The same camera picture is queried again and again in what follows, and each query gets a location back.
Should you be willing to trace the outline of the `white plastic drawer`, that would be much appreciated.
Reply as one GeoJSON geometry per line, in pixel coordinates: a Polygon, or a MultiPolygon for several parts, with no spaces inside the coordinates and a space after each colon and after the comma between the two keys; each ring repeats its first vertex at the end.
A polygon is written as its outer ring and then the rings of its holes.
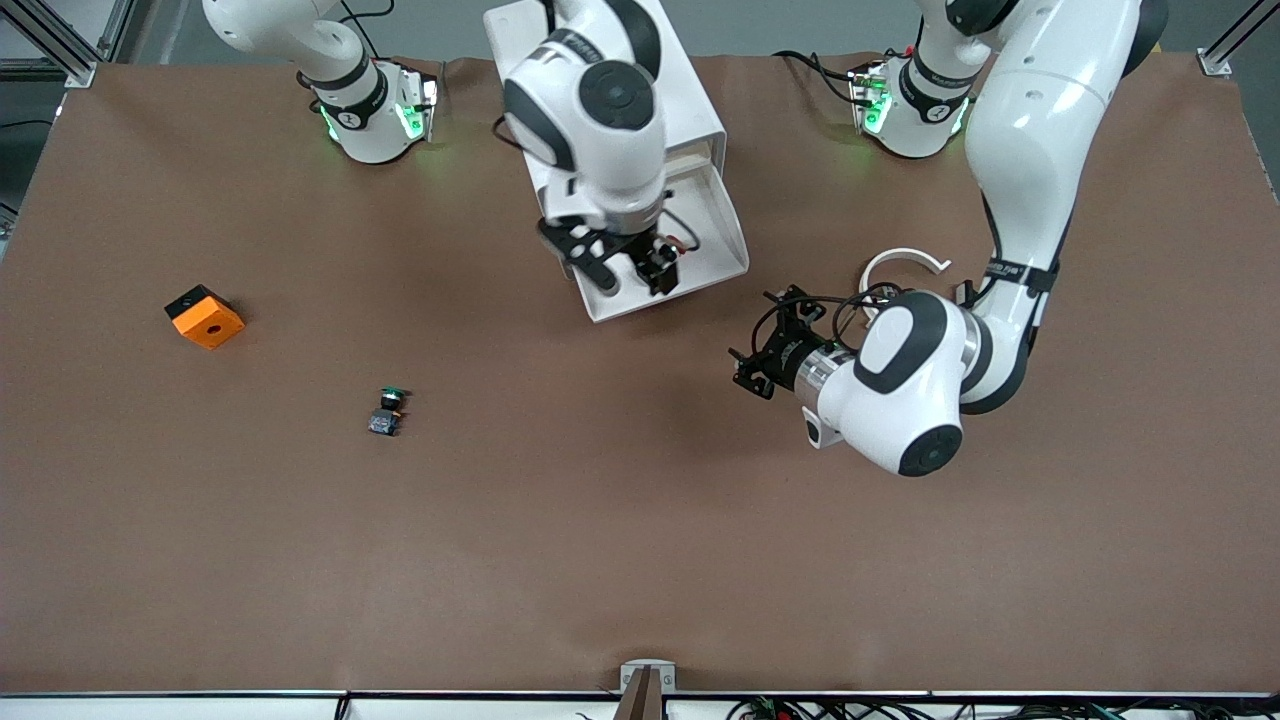
{"type": "Polygon", "coordinates": [[[620,279],[620,292],[614,296],[604,296],[576,272],[584,306],[594,323],[704,290],[742,275],[750,266],[737,213],[716,164],[705,155],[681,152],[668,156],[666,170],[666,188],[672,197],[664,201],[659,231],[698,240],[699,249],[680,258],[678,284],[666,296],[650,295],[625,255],[607,261],[620,279]]]}

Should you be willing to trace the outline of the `white drawer cabinet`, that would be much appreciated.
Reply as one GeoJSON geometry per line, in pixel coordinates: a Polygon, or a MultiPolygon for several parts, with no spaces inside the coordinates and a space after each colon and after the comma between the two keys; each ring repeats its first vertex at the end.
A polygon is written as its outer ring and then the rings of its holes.
{"type": "Polygon", "coordinates": [[[722,177],[727,133],[660,0],[515,0],[483,23],[543,218],[635,233],[672,197],[669,155],[722,177]]]}

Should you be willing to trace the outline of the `green push button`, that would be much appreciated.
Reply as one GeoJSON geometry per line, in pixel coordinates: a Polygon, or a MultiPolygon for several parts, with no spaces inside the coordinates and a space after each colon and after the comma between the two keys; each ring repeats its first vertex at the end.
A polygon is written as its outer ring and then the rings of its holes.
{"type": "Polygon", "coordinates": [[[396,387],[381,388],[379,405],[370,414],[367,429],[376,436],[397,436],[408,396],[408,392],[396,387]]]}

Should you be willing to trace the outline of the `white curved plastic arc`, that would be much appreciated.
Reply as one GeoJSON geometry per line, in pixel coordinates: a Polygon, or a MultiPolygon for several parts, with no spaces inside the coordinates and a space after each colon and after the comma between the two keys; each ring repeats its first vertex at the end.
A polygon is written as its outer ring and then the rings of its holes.
{"type": "Polygon", "coordinates": [[[858,283],[859,292],[865,293],[867,291],[870,290],[870,278],[876,268],[878,268],[884,263],[892,263],[892,261],[915,263],[919,266],[924,266],[934,275],[942,274],[952,265],[951,260],[940,260],[938,258],[934,258],[933,255],[929,255],[928,252],[924,252],[918,249],[899,247],[899,249],[884,250],[883,252],[879,252],[876,256],[873,256],[864,265],[863,273],[858,283]]]}

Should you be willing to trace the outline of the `brown table mat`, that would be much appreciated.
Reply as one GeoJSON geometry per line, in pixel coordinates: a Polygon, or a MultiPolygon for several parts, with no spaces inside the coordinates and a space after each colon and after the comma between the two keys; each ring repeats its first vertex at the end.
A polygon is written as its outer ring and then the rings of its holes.
{"type": "Polygon", "coordinates": [[[977,275],[963,150],[900,161],[778,58],[700,58],[750,270],[593,324],[494,67],[387,167],[291,70],[99,70],[0,263],[0,691],[1280,691],[1280,205],[1229,81],[1151,56],[1027,380],[892,477],[733,384],[764,292],[977,275]],[[215,350],[164,307],[205,284],[215,350]],[[380,391],[399,430],[367,428],[380,391]]]}

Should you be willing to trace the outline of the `brown tapered bar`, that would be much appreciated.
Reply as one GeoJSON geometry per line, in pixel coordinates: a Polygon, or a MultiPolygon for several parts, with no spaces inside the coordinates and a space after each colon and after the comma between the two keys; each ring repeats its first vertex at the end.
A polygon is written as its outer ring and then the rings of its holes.
{"type": "Polygon", "coordinates": [[[622,693],[612,720],[664,720],[663,694],[637,676],[622,693]]]}

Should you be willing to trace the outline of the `grey metal bracket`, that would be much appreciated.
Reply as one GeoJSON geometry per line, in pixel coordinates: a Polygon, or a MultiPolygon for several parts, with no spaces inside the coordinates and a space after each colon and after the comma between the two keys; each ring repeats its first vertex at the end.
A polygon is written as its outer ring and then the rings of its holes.
{"type": "Polygon", "coordinates": [[[620,666],[620,693],[625,693],[636,678],[646,678],[649,687],[655,687],[660,694],[675,694],[678,691],[677,667],[664,659],[632,659],[620,666]]]}

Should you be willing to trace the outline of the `orange and black switch box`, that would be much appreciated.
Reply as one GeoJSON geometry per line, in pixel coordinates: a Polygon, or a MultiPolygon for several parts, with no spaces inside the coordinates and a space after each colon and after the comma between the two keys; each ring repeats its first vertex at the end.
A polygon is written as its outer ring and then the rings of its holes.
{"type": "Polygon", "coordinates": [[[186,340],[215,350],[244,329],[242,316],[205,284],[196,284],[165,305],[164,311],[186,340]]]}

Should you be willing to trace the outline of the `aluminium frame profile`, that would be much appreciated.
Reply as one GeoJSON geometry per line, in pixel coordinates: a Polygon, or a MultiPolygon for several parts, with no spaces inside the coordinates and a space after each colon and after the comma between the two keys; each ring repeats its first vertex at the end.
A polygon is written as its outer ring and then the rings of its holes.
{"type": "Polygon", "coordinates": [[[0,0],[0,15],[67,76],[70,88],[88,88],[102,56],[45,0],[0,0]]]}
{"type": "Polygon", "coordinates": [[[1253,0],[1208,47],[1196,51],[1199,68],[1207,77],[1230,77],[1230,60],[1244,44],[1280,13],[1280,0],[1253,0]]]}

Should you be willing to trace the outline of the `white table edge rail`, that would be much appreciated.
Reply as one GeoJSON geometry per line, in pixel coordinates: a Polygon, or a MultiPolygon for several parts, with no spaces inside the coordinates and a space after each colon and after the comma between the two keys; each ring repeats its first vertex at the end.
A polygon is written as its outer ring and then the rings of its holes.
{"type": "MultiPolygon", "coordinates": [[[[612,720],[618,691],[0,693],[0,720],[612,720]]],[[[677,691],[664,720],[1280,720],[1261,693],[677,691]]]]}

